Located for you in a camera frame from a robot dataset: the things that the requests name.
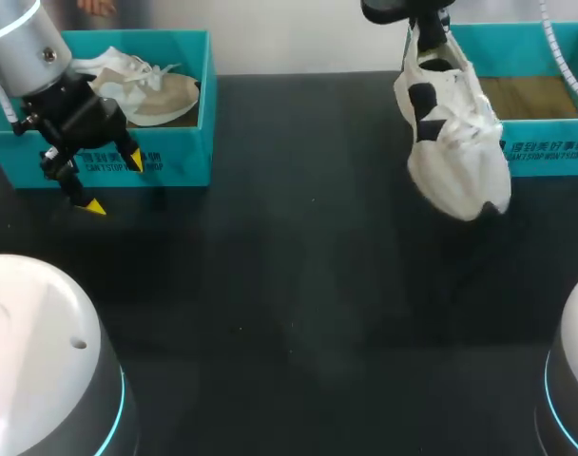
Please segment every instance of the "white wall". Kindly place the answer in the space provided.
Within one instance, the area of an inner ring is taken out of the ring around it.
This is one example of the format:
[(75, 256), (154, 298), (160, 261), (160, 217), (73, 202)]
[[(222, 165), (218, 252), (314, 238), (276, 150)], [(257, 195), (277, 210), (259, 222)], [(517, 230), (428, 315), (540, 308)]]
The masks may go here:
[[(59, 1), (75, 2), (45, 0), (55, 10), (57, 23), (63, 22), (60, 7), (67, 5)], [(130, 7), (134, 11), (141, 8), (141, 18), (130, 17), (126, 27), (209, 29), (220, 74), (399, 69), (407, 24), (370, 24), (359, 1), (124, 0), (124, 4), (134, 5)], [(547, 1), (553, 20), (578, 20), (578, 0)], [(451, 15), (455, 23), (538, 21), (538, 8), (538, 0), (456, 0)], [(94, 24), (113, 27), (106, 20)]]

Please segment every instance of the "teal cardboard box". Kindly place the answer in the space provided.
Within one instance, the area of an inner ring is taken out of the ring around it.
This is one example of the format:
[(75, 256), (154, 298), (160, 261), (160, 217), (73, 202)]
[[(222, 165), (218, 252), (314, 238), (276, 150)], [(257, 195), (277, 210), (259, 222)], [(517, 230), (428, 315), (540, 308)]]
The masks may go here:
[[(137, 55), (151, 65), (180, 64), (174, 71), (201, 81), (195, 126), (130, 128), (144, 156), (143, 174), (128, 171), (109, 144), (76, 156), (85, 187), (206, 186), (211, 179), (217, 78), (209, 33), (191, 30), (68, 31), (64, 38), (74, 58), (91, 59), (110, 46)], [(12, 133), (0, 106), (0, 165), (15, 188), (57, 188), (40, 169), (40, 153), (49, 145), (37, 131)]]
[[(578, 80), (578, 23), (555, 23), (553, 30)], [(479, 78), (561, 76), (541, 23), (452, 25), (452, 32)], [(578, 110), (578, 98), (568, 93)], [(578, 119), (503, 125), (502, 145), (514, 177), (578, 176)]]

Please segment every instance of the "blue light ring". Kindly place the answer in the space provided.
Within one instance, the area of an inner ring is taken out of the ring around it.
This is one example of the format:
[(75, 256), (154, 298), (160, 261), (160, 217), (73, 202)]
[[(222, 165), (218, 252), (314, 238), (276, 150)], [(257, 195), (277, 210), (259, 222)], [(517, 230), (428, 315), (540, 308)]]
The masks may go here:
[(33, 3), (33, 5), (31, 5), (31, 8), (29, 8), (27, 11), (25, 11), (25, 14), (23, 14), (21, 17), (19, 17), (16, 21), (14, 21), (11, 24), (8, 24), (7, 26), (0, 28), (0, 38), (2, 38), (3, 36), (8, 35), (9, 33), (11, 33), (12, 31), (17, 30), (19, 27), (23, 26), (29, 19), (31, 19), (35, 13), (40, 9), (40, 5), (41, 5), (41, 0), (35, 0), (35, 2)]
[(559, 419), (559, 416), (557, 416), (557, 413), (555, 412), (555, 407), (553, 406), (553, 403), (551, 402), (551, 396), (549, 394), (549, 379), (548, 379), (550, 356), (551, 356), (551, 353), (549, 353), (547, 355), (547, 362), (545, 363), (545, 394), (547, 395), (547, 402), (549, 402), (549, 408), (551, 410), (553, 418), (555, 418), (555, 421), (557, 422), (557, 426), (559, 426), (559, 428), (562, 429), (562, 431), (564, 432), (564, 435), (566, 435), (568, 440), (574, 445), (574, 447), (576, 449), (578, 449), (578, 443), (576, 442), (576, 440), (574, 440), (574, 438), (569, 434), (568, 430), (562, 424), (561, 420)]
[(126, 397), (126, 384), (125, 384), (125, 373), (123, 372), (122, 368), (120, 368), (120, 377), (122, 379), (122, 395), (120, 398), (120, 406), (118, 407), (118, 415), (116, 416), (116, 421), (114, 421), (114, 425), (111, 427), (107, 438), (99, 448), (99, 451), (95, 453), (95, 456), (101, 456), (106, 448), (109, 446), (111, 439), (113, 438), (116, 430), (118, 429), (118, 425), (120, 425), (120, 419), (122, 417), (122, 411), (125, 407), (125, 397)]

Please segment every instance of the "shoelace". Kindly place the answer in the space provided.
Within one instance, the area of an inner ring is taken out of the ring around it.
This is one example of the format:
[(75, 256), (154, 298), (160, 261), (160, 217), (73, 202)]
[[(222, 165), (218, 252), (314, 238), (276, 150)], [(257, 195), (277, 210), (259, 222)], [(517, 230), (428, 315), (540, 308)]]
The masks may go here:
[(149, 85), (154, 90), (160, 91), (163, 85), (163, 76), (168, 73), (171, 69), (176, 68), (179, 64), (167, 65), (163, 69), (159, 66), (152, 66), (148, 62), (143, 61), (136, 55), (132, 56), (136, 61), (140, 62), (138, 65), (135, 63), (130, 64), (130, 69), (135, 71), (134, 76), (129, 76), (126, 78), (127, 82), (140, 81), (142, 85)]
[[(472, 81), (467, 76), (463, 79), (470, 93)], [(452, 106), (444, 106), (452, 114), (446, 131), (452, 143), (481, 143), (492, 135), (500, 136), (502, 124), (496, 118), (488, 97), (483, 94), (473, 96), (477, 112), (465, 114), (458, 112)]]

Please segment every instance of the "shoe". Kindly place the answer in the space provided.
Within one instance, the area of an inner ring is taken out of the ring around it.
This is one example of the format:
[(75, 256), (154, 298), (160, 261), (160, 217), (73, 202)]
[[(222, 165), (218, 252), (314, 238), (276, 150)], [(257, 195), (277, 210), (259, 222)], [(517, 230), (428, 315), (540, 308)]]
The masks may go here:
[(419, 35), (415, 25), (395, 82), (399, 109), (414, 131), (410, 175), (427, 200), (456, 219), (476, 219), (490, 207), (504, 214), (511, 174), (502, 124), (453, 35), (422, 55)]
[(72, 67), (96, 76), (90, 83), (95, 93), (116, 100), (126, 118), (138, 126), (172, 122), (192, 109), (200, 97), (194, 78), (169, 73), (177, 65), (160, 69), (114, 47), (96, 59), (75, 60)]

